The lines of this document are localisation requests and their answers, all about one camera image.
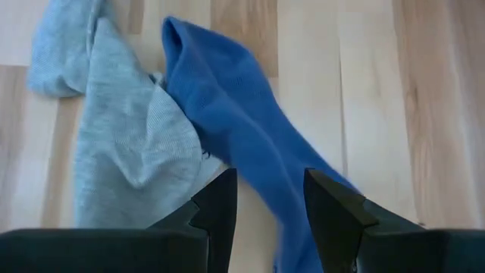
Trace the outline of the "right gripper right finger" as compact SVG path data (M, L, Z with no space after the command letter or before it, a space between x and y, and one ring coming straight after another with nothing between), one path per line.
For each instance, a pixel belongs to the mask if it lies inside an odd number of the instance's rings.
M305 207L325 273L403 273L404 235L424 228L306 169Z

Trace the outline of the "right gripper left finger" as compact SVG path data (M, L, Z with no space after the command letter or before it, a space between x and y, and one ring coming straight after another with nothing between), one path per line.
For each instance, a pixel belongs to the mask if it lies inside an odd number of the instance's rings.
M237 213L237 173L223 171L151 229L161 232L155 273L227 273Z

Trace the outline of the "grey sock pair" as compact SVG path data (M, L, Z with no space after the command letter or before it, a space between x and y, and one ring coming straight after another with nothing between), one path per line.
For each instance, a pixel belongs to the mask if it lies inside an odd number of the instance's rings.
M79 228L147 228L220 167L120 34L109 0L50 0L33 39L30 88L84 97L74 159Z

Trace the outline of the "blue sock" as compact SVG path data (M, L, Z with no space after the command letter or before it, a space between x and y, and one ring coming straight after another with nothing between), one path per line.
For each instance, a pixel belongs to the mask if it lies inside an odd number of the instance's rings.
M202 148L235 168L280 223L275 273L323 273L305 208L306 168L332 169L289 122L255 57L232 39L175 17L161 28L166 90Z

